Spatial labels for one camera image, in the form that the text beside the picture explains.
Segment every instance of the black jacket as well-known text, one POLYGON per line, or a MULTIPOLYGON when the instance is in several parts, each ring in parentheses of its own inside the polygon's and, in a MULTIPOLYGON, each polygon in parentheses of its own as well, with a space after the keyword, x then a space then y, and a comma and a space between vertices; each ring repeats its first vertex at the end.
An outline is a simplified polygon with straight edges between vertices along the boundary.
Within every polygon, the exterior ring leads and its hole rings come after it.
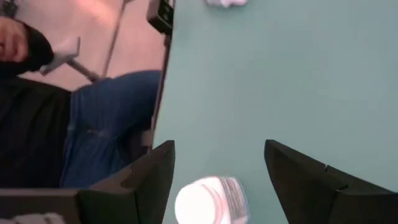
POLYGON ((70 93, 16 77, 53 59, 47 39, 25 27, 29 56, 0 62, 0 188, 58 187, 70 93))

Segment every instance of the person's hand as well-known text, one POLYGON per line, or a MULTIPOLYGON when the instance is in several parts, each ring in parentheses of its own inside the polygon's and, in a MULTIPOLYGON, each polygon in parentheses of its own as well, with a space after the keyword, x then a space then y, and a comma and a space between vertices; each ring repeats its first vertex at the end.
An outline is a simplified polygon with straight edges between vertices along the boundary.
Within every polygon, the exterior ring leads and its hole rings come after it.
POLYGON ((21 62, 27 54, 28 43, 24 25, 0 16, 0 61, 21 62))

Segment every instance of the pill bottle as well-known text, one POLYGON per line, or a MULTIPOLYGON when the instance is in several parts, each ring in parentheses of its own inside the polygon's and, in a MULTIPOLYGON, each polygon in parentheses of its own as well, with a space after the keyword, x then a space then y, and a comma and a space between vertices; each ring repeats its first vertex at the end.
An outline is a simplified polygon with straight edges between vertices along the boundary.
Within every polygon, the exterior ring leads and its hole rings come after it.
POLYGON ((180 190, 175 216, 178 224, 245 224, 248 202, 234 177, 205 177, 180 190))

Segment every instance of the beige floor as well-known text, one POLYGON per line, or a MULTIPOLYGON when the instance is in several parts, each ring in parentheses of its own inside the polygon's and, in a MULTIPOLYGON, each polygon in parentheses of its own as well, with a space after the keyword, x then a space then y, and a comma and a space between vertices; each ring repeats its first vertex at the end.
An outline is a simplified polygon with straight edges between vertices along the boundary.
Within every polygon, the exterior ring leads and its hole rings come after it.
MULTIPOLYGON (((22 0, 17 18, 43 32, 53 46, 69 37, 80 36, 78 61, 102 73, 122 4, 123 0, 22 0)), ((148 0, 135 0, 126 5, 107 76, 161 69, 164 36, 147 23, 147 6, 148 0)), ((69 90, 88 83, 67 65, 46 77, 38 73, 24 77, 69 90)))

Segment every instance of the metal pole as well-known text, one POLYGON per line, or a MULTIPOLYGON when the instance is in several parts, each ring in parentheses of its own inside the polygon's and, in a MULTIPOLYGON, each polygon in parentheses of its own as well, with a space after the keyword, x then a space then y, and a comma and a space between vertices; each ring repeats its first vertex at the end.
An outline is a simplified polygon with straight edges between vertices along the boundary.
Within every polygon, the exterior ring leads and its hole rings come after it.
POLYGON ((77 62, 75 59, 68 61, 67 64, 71 66, 71 68, 80 72, 91 82, 96 82, 101 79, 101 77, 97 73, 88 70, 86 67, 84 67, 84 65, 82 65, 80 62, 77 62))
POLYGON ((118 18, 116 20, 116 25, 115 25, 115 28, 114 28, 113 34, 112 34, 111 45, 109 46, 108 52, 106 54, 105 64, 104 64, 104 68, 103 68, 103 71, 101 74, 101 77, 103 77, 103 78, 106 77, 108 74, 109 64, 111 63, 114 46, 116 45, 116 40, 118 39, 118 35, 119 35, 120 23, 122 21, 124 11, 126 10, 126 5, 129 2, 130 1, 124 0, 121 8, 119 10, 118 18))

